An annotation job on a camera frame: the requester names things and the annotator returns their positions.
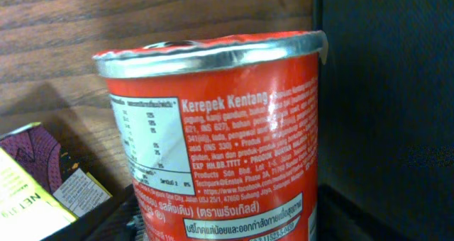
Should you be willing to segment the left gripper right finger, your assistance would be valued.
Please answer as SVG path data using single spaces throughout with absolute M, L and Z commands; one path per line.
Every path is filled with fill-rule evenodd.
M 318 241 L 400 241 L 401 235 L 328 185 L 318 187 Z

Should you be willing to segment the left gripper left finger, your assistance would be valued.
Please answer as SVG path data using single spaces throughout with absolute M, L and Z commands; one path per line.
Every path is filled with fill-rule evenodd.
M 115 197 L 113 212 L 95 227 L 88 241 L 145 241 L 145 223 L 133 185 Z

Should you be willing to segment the green yellow carton box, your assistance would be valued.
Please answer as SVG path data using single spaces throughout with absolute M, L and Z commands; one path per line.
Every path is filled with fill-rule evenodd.
M 1 136 L 1 239 L 42 240 L 111 198 L 39 122 Z

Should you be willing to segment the red potato chips can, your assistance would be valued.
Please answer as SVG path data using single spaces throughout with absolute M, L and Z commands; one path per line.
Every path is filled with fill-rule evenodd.
M 315 240 L 323 31 L 94 56 L 149 240 Z

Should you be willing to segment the black open gift box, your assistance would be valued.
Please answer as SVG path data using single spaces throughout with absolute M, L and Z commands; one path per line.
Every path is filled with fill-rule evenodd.
M 319 180 L 412 240 L 453 239 L 453 0 L 316 0 Z

